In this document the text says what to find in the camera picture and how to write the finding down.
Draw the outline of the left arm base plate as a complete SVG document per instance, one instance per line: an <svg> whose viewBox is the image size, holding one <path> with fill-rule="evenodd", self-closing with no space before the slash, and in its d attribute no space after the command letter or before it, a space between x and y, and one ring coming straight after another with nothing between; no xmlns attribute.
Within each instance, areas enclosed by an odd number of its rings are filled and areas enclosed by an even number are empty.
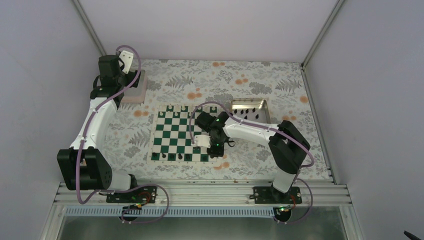
<svg viewBox="0 0 424 240"><path fill-rule="evenodd" d="M109 193L106 195L106 202L123 204L154 204L156 200L156 194L156 186L144 186L131 192L114 194Z"/></svg>

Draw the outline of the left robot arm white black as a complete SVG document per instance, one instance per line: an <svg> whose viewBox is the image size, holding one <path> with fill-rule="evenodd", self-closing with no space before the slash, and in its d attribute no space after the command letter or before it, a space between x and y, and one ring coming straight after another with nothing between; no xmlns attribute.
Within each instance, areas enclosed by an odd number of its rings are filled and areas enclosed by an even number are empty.
<svg viewBox="0 0 424 240"><path fill-rule="evenodd" d="M137 87L141 71L130 71L134 54L121 51L98 59L99 75L93 81L89 110L76 139L61 149L57 162L68 190L119 192L131 203L139 197L132 174L113 171L102 153L106 130L124 97L123 89Z"/></svg>

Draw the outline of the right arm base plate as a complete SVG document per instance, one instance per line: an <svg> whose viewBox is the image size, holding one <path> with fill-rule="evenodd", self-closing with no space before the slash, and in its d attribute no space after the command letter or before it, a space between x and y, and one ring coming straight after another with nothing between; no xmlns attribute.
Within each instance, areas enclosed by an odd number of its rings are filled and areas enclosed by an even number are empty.
<svg viewBox="0 0 424 240"><path fill-rule="evenodd" d="M281 193L272 186L255 186L249 196L255 204L302 204L300 188L292 186L288 192Z"/></svg>

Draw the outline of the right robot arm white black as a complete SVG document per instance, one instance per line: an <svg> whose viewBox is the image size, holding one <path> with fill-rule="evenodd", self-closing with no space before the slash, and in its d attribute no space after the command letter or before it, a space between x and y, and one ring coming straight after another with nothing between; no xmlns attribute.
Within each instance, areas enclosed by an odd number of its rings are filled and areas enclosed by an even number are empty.
<svg viewBox="0 0 424 240"><path fill-rule="evenodd" d="M241 139L269 147L277 174L271 184L271 198L278 204L290 197L290 188L310 153L310 144L288 120L280 124L242 119L222 111L218 116L201 112L194 124L206 134L192 137L192 146L206 148L210 157L223 157L224 145L231 139Z"/></svg>

